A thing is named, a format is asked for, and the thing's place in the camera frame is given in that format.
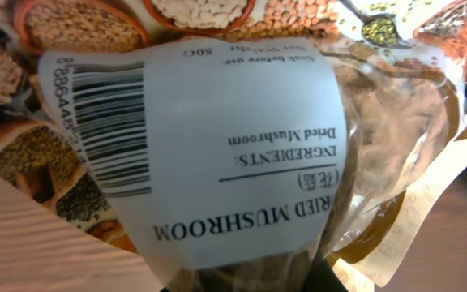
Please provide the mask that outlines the Pantree cookie pouch printed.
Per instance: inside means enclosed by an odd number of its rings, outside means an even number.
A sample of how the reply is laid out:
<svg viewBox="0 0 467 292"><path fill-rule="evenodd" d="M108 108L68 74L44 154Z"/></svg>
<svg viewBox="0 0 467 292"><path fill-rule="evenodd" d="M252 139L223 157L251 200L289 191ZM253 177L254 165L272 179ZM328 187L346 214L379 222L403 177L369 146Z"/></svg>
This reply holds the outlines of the Pantree cookie pouch printed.
<svg viewBox="0 0 467 292"><path fill-rule="evenodd" d="M467 166L467 0L0 0L0 178L168 291L386 285Z"/></svg>

